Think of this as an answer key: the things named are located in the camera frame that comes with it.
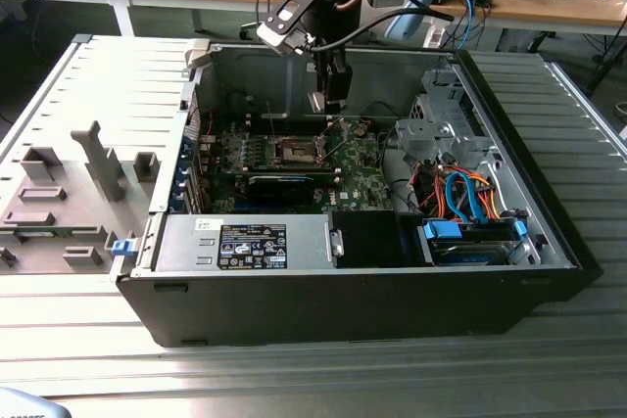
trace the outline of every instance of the blue tab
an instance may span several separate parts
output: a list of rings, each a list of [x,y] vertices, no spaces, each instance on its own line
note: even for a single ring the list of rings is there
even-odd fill
[[[429,220],[423,226],[427,239],[460,239],[461,229],[451,220]]]
[[[424,224],[423,229],[424,229],[424,236],[427,238],[427,240],[435,239],[436,233],[435,233],[435,230],[433,229],[433,225],[431,225],[431,222],[427,222],[426,224]]]
[[[527,226],[522,220],[516,220],[513,223],[513,227],[514,229],[516,229],[516,232],[518,232],[518,237],[520,237],[521,239],[524,238],[529,233],[527,231]]]
[[[113,256],[134,256],[137,255],[135,246],[137,239],[119,239],[111,246]]]

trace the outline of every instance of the power supply label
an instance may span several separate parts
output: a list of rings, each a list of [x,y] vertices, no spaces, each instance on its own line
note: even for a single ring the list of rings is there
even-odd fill
[[[220,269],[287,268],[285,224],[222,225],[219,234]]]

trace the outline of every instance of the desk leg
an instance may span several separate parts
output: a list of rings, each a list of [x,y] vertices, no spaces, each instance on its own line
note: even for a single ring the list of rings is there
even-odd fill
[[[114,8],[116,13],[120,34],[122,36],[134,36],[133,23],[130,20],[130,12],[128,11],[130,0],[109,0],[109,5]]]

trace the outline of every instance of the power cord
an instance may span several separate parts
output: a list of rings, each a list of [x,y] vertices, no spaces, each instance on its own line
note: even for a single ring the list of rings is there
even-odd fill
[[[426,9],[419,9],[419,8],[398,9],[398,10],[393,10],[392,12],[387,12],[386,14],[383,14],[382,16],[377,17],[373,21],[360,26],[358,29],[346,35],[342,39],[339,39],[332,43],[328,43],[328,44],[321,45],[321,46],[310,46],[310,47],[307,47],[306,49],[310,53],[322,53],[324,51],[331,51],[333,49],[340,48],[344,46],[346,43],[348,43],[349,41],[357,38],[360,34],[374,28],[375,26],[377,26],[380,23],[385,22],[386,20],[392,19],[399,15],[425,15],[427,17],[434,17],[436,19],[442,19],[447,22],[452,22],[454,20],[454,17],[448,14],[443,14],[441,12],[430,11]],[[429,48],[416,48],[415,50],[416,51],[432,51],[432,49],[429,49]]]

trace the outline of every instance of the wire bundle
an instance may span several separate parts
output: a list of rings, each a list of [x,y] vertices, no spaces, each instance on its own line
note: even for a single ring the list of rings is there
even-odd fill
[[[477,41],[475,43],[475,47],[476,47],[479,44],[479,42],[481,41],[481,38],[483,36],[483,32],[485,31],[485,28],[486,28],[486,19],[490,15],[491,8],[485,8],[483,6],[478,6],[476,4],[475,0],[463,0],[463,3],[464,3],[464,6],[465,6],[465,12],[459,18],[459,20],[458,20],[455,28],[453,29],[453,31],[451,33],[446,33],[448,35],[448,38],[442,44],[442,46],[441,46],[442,48],[446,48],[449,43],[451,43],[451,47],[452,48],[455,48],[456,42],[459,41],[460,44],[458,46],[458,49],[461,49],[464,46],[466,46],[470,41],[474,40],[475,38],[477,39]],[[472,22],[476,18],[475,13],[476,13],[477,7],[480,7],[481,12],[483,14],[483,18],[481,19],[481,22],[479,22],[476,25],[473,25]],[[461,23],[463,22],[463,20],[466,17],[468,17],[468,23],[466,25],[466,28],[464,29],[464,31],[462,33],[460,33],[458,35],[458,30],[461,27]]]
[[[417,178],[424,168],[425,165],[419,165],[409,182],[416,197]],[[454,197],[454,185],[458,183],[464,185],[465,191],[456,191],[457,196]],[[501,216],[495,196],[495,187],[479,173],[458,166],[438,167],[433,172],[433,192],[422,200],[418,198],[418,208],[432,217],[458,222],[468,222],[465,209],[470,209],[472,217],[480,222],[499,220]]]

